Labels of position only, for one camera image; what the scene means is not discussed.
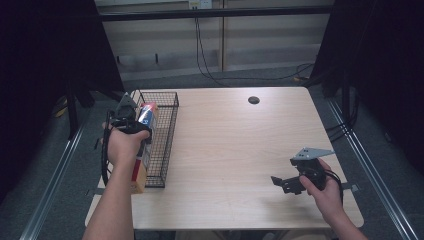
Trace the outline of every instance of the black pole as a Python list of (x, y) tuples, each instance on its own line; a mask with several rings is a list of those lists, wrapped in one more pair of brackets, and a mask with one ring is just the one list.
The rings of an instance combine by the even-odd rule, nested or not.
[(246, 16), (274, 16), (274, 15), (309, 15), (346, 12), (360, 8), (359, 5), (333, 7), (333, 6), (307, 6), (307, 7), (275, 7), (275, 8), (223, 8), (223, 9), (198, 9), (198, 10), (172, 10), (155, 12), (115, 12), (101, 13), (98, 15), (73, 15), (73, 16), (47, 16), (47, 20), (66, 18), (71, 21), (133, 21), (133, 20), (158, 20), (158, 19), (183, 19), (183, 18), (214, 18), (214, 17), (246, 17)]
[(342, 116), (345, 126), (350, 129), (350, 85), (349, 75), (345, 70), (342, 80)]
[(75, 133), (78, 130), (78, 117), (77, 117), (77, 107), (75, 105), (75, 93), (72, 87), (71, 80), (68, 78), (66, 81), (66, 101), (68, 103), (68, 115), (69, 115), (69, 137), (71, 140)]

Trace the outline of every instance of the gray floor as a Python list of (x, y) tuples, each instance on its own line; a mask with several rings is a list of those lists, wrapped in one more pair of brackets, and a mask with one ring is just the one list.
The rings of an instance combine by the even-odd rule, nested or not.
[[(218, 77), (238, 77), (239, 79), (216, 81), (200, 74), (179, 77), (161, 77), (156, 79), (125, 81), (128, 91), (133, 89), (155, 88), (202, 88), (223, 87), (270, 87), (297, 86), (291, 77), (278, 80), (259, 80), (259, 78), (281, 78), (291, 75), (295, 67), (234, 71), (213, 73)], [(336, 125), (327, 100), (321, 94), (320, 86), (310, 88), (311, 96), (325, 127)], [(54, 202), (40, 231), (39, 239), (79, 239), (85, 226), (84, 220), (90, 207), (91, 197), (86, 193), (97, 186), (100, 177), (100, 152), (94, 150), (96, 139), (101, 136), (101, 122), (108, 108), (116, 103), (101, 98), (89, 110), (88, 122), (81, 137), (77, 151), (66, 171)], [(388, 185), (393, 196), (410, 220), (419, 238), (424, 238), (424, 177), (417, 173), (405, 159), (401, 149), (387, 142), (381, 124), (363, 105), (359, 107), (358, 121), (354, 127), (358, 137), (372, 158), (376, 168)], [(37, 206), (58, 160), (65, 148), (68, 136), (66, 116), (52, 118), (46, 128), (42, 147), (34, 157), (30, 170), (20, 184), (9, 193), (0, 207), (0, 239), (18, 239), (31, 214)], [(358, 184), (360, 191), (354, 196), (365, 219), (361, 230), (370, 239), (402, 239), (393, 224), (376, 191), (371, 185), (362, 166), (351, 150), (346, 139), (333, 143), (334, 150), (345, 171), (349, 182)], [(243, 239), (261, 239), (264, 232), (249, 231), (243, 233)], [(170, 234), (156, 232), (138, 232), (143, 239), (169, 239)]]

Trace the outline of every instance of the wire basket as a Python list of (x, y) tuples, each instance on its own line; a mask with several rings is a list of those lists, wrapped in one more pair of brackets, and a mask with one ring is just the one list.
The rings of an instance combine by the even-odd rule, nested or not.
[(176, 92), (141, 92), (136, 90), (132, 92), (131, 97), (138, 106), (147, 102), (155, 102), (158, 106), (159, 117), (150, 146), (146, 188), (164, 188), (177, 121), (178, 94)]

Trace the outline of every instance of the black cable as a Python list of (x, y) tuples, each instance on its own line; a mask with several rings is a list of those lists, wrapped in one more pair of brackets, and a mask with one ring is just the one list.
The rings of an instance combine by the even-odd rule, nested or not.
[(108, 166), (109, 166), (109, 160), (107, 156), (107, 149), (109, 146), (109, 137), (111, 133), (111, 129), (109, 129), (109, 120), (110, 120), (111, 112), (110, 110), (106, 113), (106, 122), (105, 122), (105, 129), (103, 131), (103, 145), (102, 145), (102, 156), (101, 156), (101, 168), (102, 168), (102, 179), (105, 186), (107, 185), (109, 181), (108, 177)]
[(343, 205), (343, 186), (342, 186), (342, 181), (340, 180), (340, 177), (333, 171), (331, 170), (325, 170), (325, 175), (331, 177), (332, 179), (334, 179), (334, 181), (337, 182), (337, 185), (339, 185), (339, 191), (340, 191), (340, 201), (342, 202)]
[[(294, 77), (296, 75), (299, 75), (299, 73), (301, 73), (301, 72), (307, 70), (308, 68), (314, 66), (313, 63), (304, 63), (304, 64), (301, 64), (301, 65), (297, 66), (297, 68), (296, 68), (297, 71), (295, 73), (290, 74), (288, 76), (279, 77), (279, 78), (248, 78), (248, 77), (237, 77), (237, 78), (236, 77), (224, 77), (224, 78), (216, 78), (216, 77), (212, 76), (212, 74), (209, 71), (208, 65), (206, 63), (205, 54), (204, 54), (204, 51), (203, 51), (203, 43), (202, 43), (202, 38), (201, 38), (201, 34), (200, 34), (200, 25), (199, 25), (199, 19), (198, 18), (195, 18), (195, 23), (196, 23), (196, 40), (197, 40), (197, 44), (196, 44), (197, 66), (199, 68), (199, 71), (200, 71), (200, 73), (204, 77), (209, 78), (209, 79), (212, 79), (215, 83), (217, 83), (217, 84), (219, 84), (221, 86), (230, 87), (228, 85), (225, 85), (223, 83), (218, 82), (218, 80), (240, 80), (240, 79), (241, 80), (265, 80), (265, 81), (282, 80), (282, 79), (286, 79), (286, 78), (290, 78), (290, 77)], [(199, 63), (199, 43), (200, 43), (200, 48), (201, 48), (201, 52), (202, 52), (203, 62), (205, 64), (205, 68), (206, 68), (207, 74), (204, 73), (202, 71), (202, 69), (200, 68), (200, 63)], [(305, 65), (306, 65), (306, 67), (304, 67), (301, 70), (298, 70), (301, 66), (305, 66)]]

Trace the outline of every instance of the hand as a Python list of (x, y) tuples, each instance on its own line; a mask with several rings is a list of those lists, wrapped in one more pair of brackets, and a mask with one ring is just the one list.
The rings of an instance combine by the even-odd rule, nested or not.
[(141, 131), (136, 134), (125, 134), (116, 128), (112, 128), (112, 126), (109, 126), (109, 128), (111, 129), (107, 151), (109, 162), (114, 167), (118, 165), (134, 167), (141, 141), (148, 138), (150, 133)]
[[(319, 159), (319, 162), (325, 170), (331, 170), (330, 166), (322, 159)], [(339, 185), (334, 179), (327, 176), (325, 189), (322, 191), (316, 188), (305, 176), (300, 176), (299, 180), (308, 191), (308, 194), (314, 197), (318, 209), (328, 224), (331, 225), (333, 221), (336, 221), (335, 219), (346, 215), (340, 200)]]

